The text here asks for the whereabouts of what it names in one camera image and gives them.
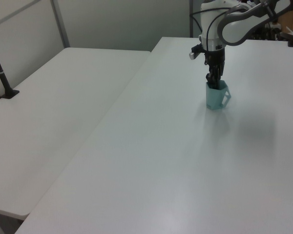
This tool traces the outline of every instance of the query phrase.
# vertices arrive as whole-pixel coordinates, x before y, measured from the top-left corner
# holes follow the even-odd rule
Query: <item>light blue cup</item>
[[[206,107],[211,110],[223,109],[231,98],[229,88],[223,80],[219,81],[219,90],[210,88],[206,83]]]

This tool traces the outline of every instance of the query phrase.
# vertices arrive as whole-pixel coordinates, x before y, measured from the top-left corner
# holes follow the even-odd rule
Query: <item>floor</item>
[[[5,234],[14,234],[22,223],[22,220],[0,215],[0,227]]]

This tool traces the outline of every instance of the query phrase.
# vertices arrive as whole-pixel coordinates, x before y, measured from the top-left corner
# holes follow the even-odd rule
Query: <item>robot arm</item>
[[[254,6],[236,0],[205,0],[201,5],[201,44],[192,48],[190,58],[205,54],[206,79],[213,89],[219,89],[226,45],[242,44],[256,28],[293,10],[293,0],[254,1]]]
[[[227,45],[242,44],[256,28],[293,10],[293,0],[262,0],[245,12],[238,8],[229,10],[217,27],[220,40]]]

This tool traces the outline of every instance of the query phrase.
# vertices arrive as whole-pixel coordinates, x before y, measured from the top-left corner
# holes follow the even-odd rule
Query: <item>white wall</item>
[[[0,62],[12,88],[63,49],[50,0],[0,24]]]
[[[0,0],[0,20],[33,1],[34,0]]]
[[[189,37],[188,0],[55,0],[71,47],[151,51]]]
[[[200,11],[201,10],[201,4],[203,2],[204,2],[204,0],[193,0],[193,12]],[[201,25],[201,16],[200,16],[200,14],[195,15],[194,17],[197,19],[197,21]],[[199,35],[201,35],[201,34],[202,34],[202,32],[200,31],[199,27],[193,21],[193,37],[198,38]]]

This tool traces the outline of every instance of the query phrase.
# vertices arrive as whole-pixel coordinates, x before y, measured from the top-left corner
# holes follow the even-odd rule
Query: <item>white table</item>
[[[27,217],[149,54],[65,49],[0,100],[0,214]]]
[[[226,48],[205,107],[196,39],[163,38],[17,234],[293,234],[293,48]]]

